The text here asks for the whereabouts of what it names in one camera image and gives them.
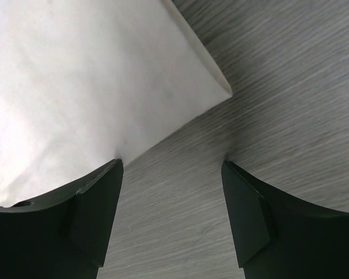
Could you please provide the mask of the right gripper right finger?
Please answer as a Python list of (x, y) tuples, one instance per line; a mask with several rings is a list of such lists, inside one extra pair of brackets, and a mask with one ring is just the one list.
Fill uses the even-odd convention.
[(349, 278), (349, 213), (290, 195), (231, 161), (221, 173), (246, 278)]

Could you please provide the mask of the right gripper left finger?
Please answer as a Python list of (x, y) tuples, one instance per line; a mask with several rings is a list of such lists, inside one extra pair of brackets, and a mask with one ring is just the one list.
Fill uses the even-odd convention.
[(104, 265), (123, 163), (0, 206), (0, 278), (95, 278)]

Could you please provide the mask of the white t shirt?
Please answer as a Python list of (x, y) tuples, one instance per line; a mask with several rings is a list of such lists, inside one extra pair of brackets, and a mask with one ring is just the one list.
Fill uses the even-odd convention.
[(0, 1), (0, 206), (129, 164), (231, 95), (172, 1)]

